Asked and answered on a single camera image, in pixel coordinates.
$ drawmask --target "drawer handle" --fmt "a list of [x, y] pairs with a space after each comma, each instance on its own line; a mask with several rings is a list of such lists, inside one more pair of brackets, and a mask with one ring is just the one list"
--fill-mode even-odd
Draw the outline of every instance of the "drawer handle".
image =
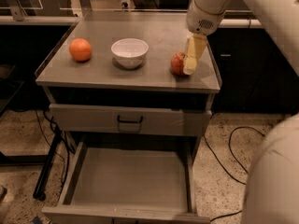
[[131, 120], [121, 120], [121, 116], [118, 116], [118, 122], [119, 123], [141, 123], [143, 120], [143, 116], [140, 117], [140, 120], [138, 121], [131, 121]]

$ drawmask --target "gray countertop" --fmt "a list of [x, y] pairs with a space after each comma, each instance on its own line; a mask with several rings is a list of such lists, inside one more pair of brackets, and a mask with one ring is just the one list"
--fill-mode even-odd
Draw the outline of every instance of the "gray countertop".
[[[208, 48], [193, 75], [177, 77], [170, 72], [172, 55], [185, 50], [187, 37], [192, 35], [185, 21], [183, 12], [93, 11], [79, 22], [36, 83], [48, 87], [219, 92], [220, 81]], [[87, 39], [93, 48], [93, 56], [86, 63], [76, 63], [68, 51], [70, 42], [78, 37]], [[112, 59], [112, 44], [129, 37], [149, 44], [146, 61], [135, 70], [125, 70]]]

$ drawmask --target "floor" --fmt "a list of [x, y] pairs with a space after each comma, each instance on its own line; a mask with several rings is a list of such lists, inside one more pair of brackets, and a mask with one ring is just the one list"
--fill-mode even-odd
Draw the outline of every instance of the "floor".
[[[252, 155], [263, 141], [263, 137], [252, 128], [267, 134], [285, 118], [285, 115], [217, 113], [209, 122], [205, 138], [231, 175], [246, 182], [247, 175], [229, 151], [230, 134], [238, 128], [231, 137], [231, 147], [235, 156], [249, 169]], [[51, 142], [53, 133], [42, 111], [20, 113], [7, 110], [0, 118], [0, 127], [0, 148], [5, 155], [48, 153], [48, 142]], [[245, 186], [223, 171], [205, 138], [197, 153], [193, 174], [198, 215], [212, 219], [241, 210]], [[65, 160], [64, 146], [59, 145], [46, 186], [45, 201], [33, 198], [42, 166], [0, 167], [0, 184], [7, 188], [7, 194], [0, 201], [0, 223], [27, 224], [32, 223], [36, 217], [42, 223], [50, 223], [41, 209], [43, 206], [55, 206], [58, 202]], [[238, 214], [216, 219], [213, 223], [236, 224], [240, 217]]]

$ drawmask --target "metal leg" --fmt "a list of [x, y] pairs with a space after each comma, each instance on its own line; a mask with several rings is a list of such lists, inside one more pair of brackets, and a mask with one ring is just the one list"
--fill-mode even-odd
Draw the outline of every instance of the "metal leg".
[[55, 136], [54, 136], [53, 141], [51, 143], [49, 153], [47, 155], [47, 158], [46, 158], [46, 161], [44, 163], [41, 174], [38, 178], [38, 181], [37, 181], [37, 184], [36, 184], [36, 189], [35, 189], [35, 192], [34, 192], [34, 195], [33, 195], [35, 199], [38, 199], [40, 201], [44, 201], [46, 199], [44, 189], [45, 189], [46, 182], [47, 182], [47, 179], [48, 179], [48, 176], [49, 176], [50, 167], [51, 167], [52, 159], [53, 159], [55, 151], [56, 151], [56, 147], [61, 142], [61, 140], [62, 140], [61, 131], [56, 126]]

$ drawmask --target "white bowl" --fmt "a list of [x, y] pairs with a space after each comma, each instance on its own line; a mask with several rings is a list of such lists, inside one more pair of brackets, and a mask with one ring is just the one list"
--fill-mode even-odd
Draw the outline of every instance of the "white bowl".
[[111, 50], [119, 64], [127, 69], [134, 69], [145, 60], [149, 45], [143, 40], [126, 38], [115, 42]]

